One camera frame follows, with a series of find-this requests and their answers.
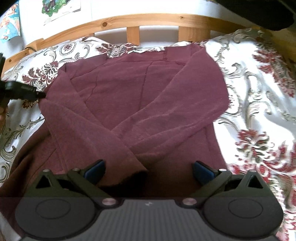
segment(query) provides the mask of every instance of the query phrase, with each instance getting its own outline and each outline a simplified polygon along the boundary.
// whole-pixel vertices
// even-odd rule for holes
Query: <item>wooden headboard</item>
[[[99,19],[89,23],[85,23],[74,28],[70,28],[47,39],[38,39],[26,47],[31,47],[34,50],[41,50],[47,47],[57,45],[67,40],[76,40],[81,37],[94,36],[95,33],[116,29],[127,28],[127,42],[139,45],[140,43],[140,26],[179,26],[178,41],[193,41],[200,42],[210,38],[210,31],[217,31],[224,34],[232,33],[238,29],[245,28],[245,26],[228,22],[225,20],[193,15],[193,14],[168,14],[168,13],[146,13],[146,14],[131,14],[122,15],[110,18]],[[281,42],[282,46],[290,46],[285,41]],[[295,57],[296,60],[296,46],[295,51],[289,47],[289,53]],[[13,55],[5,61],[2,74],[14,67],[22,58],[33,53],[30,48]]]

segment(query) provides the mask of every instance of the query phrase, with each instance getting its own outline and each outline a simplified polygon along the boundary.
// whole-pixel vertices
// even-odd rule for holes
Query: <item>metal screw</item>
[[[197,201],[194,198],[185,198],[183,199],[183,204],[187,205],[187,206],[192,206],[194,204],[196,204]]]
[[[112,205],[114,205],[116,203],[117,203],[117,201],[114,198],[105,198],[102,201],[102,204],[104,204],[105,206],[112,206]]]

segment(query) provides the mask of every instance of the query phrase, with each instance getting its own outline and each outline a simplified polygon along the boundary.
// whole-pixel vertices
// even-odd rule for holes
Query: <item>floral bed sheet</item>
[[[173,46],[184,46],[179,42]],[[294,241],[296,230],[296,92],[293,70],[262,31],[238,30],[233,34],[196,43],[204,46],[220,66],[229,91],[227,111],[215,122],[216,138],[229,170],[235,174],[256,169],[284,210],[277,233],[281,241]],[[68,62],[107,53],[110,58],[164,47],[139,48],[112,45],[89,37],[59,44],[21,60],[6,73],[15,80],[44,90]],[[0,138],[0,186],[19,149],[42,125],[38,103],[11,101]],[[0,221],[0,230],[7,226]],[[7,240],[17,240],[12,232]]]

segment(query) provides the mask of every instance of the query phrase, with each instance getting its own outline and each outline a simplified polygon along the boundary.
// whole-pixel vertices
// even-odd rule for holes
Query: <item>colorful poster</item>
[[[81,9],[80,0],[42,0],[42,4],[42,13],[47,15],[44,25]]]
[[[0,22],[0,40],[2,43],[20,36],[20,9],[18,1],[7,10]]]

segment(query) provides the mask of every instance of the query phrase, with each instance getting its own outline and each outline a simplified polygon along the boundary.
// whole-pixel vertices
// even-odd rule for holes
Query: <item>human hand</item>
[[[5,109],[0,107],[0,131],[1,132],[3,131],[7,112],[8,112],[8,107],[6,107]]]

